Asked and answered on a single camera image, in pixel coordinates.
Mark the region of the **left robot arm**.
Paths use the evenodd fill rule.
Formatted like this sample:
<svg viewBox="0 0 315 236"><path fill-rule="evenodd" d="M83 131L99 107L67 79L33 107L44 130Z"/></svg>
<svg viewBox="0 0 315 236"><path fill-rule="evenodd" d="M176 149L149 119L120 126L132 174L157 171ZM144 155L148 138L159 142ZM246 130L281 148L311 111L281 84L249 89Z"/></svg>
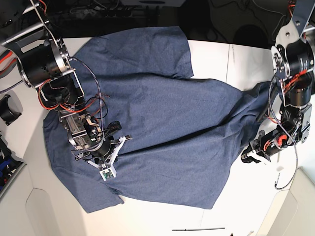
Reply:
<svg viewBox="0 0 315 236"><path fill-rule="evenodd" d="M263 130L242 152L244 163L270 162L270 157L298 142L310 131L315 93L315 2L297 0L290 21L282 26L271 48L274 77L269 99L256 119L269 118L276 128Z"/></svg>

